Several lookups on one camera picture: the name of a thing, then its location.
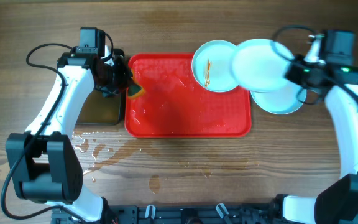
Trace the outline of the light blue plate bottom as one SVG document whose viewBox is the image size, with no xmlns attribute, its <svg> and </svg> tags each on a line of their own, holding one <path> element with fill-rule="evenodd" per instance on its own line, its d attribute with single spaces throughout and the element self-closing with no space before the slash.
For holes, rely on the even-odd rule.
<svg viewBox="0 0 358 224">
<path fill-rule="evenodd" d="M 269 39 L 250 39 L 236 46 L 229 62 L 232 77 L 250 91 L 270 92 L 289 83 L 285 73 L 293 54 Z"/>
</svg>

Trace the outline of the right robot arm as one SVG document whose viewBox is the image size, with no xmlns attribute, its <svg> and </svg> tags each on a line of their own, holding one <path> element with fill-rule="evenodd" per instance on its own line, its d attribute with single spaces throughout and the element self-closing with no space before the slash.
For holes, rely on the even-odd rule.
<svg viewBox="0 0 358 224">
<path fill-rule="evenodd" d="M 317 197 L 279 195 L 281 219 L 295 223 L 358 223 L 358 67 L 353 65 L 355 34 L 327 29 L 311 33 L 310 50 L 295 58 L 281 54 L 278 36 L 301 25 L 280 28 L 270 46 L 290 66 L 285 78 L 318 94 L 331 115 L 341 160 L 340 179 Z"/>
</svg>

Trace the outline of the green orange sponge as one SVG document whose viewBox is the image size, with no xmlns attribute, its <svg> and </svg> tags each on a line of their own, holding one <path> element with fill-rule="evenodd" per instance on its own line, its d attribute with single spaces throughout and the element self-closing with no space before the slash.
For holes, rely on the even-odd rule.
<svg viewBox="0 0 358 224">
<path fill-rule="evenodd" d="M 135 79 L 135 76 L 131 73 L 128 79 L 127 96 L 133 100 L 145 94 L 145 89 Z"/>
</svg>

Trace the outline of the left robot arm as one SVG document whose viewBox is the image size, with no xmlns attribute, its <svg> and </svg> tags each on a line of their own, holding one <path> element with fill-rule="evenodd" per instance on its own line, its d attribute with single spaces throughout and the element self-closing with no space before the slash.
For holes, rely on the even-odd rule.
<svg viewBox="0 0 358 224">
<path fill-rule="evenodd" d="M 87 97 L 144 93 L 125 64 L 124 53 L 106 46 L 109 34 L 83 27 L 77 46 L 69 47 L 52 71 L 55 84 L 40 113 L 20 134 L 6 141 L 9 173 L 19 199 L 46 204 L 77 223 L 117 223 L 106 199 L 83 185 L 83 170 L 71 144 L 72 132 Z"/>
</svg>

